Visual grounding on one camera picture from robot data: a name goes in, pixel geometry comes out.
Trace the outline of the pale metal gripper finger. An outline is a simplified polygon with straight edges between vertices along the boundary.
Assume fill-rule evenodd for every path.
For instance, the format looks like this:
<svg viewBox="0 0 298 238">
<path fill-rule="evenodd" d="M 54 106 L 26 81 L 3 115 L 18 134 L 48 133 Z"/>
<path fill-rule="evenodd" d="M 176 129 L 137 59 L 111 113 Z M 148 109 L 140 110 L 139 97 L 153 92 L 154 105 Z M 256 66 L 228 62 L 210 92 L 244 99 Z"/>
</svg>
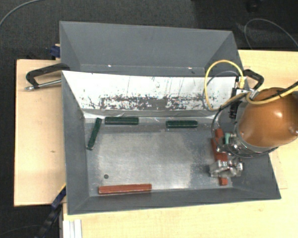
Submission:
<svg viewBox="0 0 298 238">
<path fill-rule="evenodd" d="M 209 173 L 213 178 L 220 178 L 225 171 L 225 161 L 217 160 L 209 165 Z"/>
<path fill-rule="evenodd" d="M 227 170 L 228 177 L 240 177 L 244 170 L 244 164 L 242 162 L 234 163 L 229 165 Z"/>
</svg>

